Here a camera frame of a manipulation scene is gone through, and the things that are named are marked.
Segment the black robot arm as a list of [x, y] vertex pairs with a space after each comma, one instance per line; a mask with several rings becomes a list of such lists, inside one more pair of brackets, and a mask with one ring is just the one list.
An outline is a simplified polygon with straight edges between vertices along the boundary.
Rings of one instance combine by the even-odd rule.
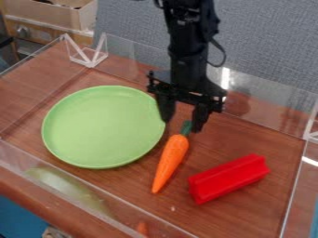
[[162, 10], [168, 27], [169, 69], [148, 72], [148, 91], [154, 95], [162, 121], [174, 114], [174, 104], [193, 106], [191, 131], [197, 133], [212, 112], [220, 112], [227, 91], [207, 77], [208, 47], [220, 47], [213, 36], [219, 23], [213, 0], [152, 0]]

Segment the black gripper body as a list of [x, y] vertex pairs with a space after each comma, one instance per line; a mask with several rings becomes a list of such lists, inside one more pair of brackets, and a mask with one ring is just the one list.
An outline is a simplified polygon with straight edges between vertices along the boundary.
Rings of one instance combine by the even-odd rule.
[[205, 57], [172, 59], [168, 70], [148, 72], [146, 90], [154, 96], [170, 95], [176, 102], [196, 106], [203, 103], [209, 113], [221, 112], [227, 92], [207, 77]]

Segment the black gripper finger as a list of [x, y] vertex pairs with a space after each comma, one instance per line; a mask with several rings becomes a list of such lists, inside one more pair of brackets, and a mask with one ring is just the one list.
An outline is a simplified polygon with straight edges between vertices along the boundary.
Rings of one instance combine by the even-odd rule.
[[203, 130], [203, 125], [208, 120], [208, 115], [209, 115], [209, 111], [208, 111], [208, 107], [205, 104], [199, 103], [195, 106], [195, 109], [192, 111], [192, 127], [191, 127], [191, 131], [193, 133], [199, 133]]
[[161, 120], [166, 123], [174, 114], [174, 98], [170, 95], [154, 96]]

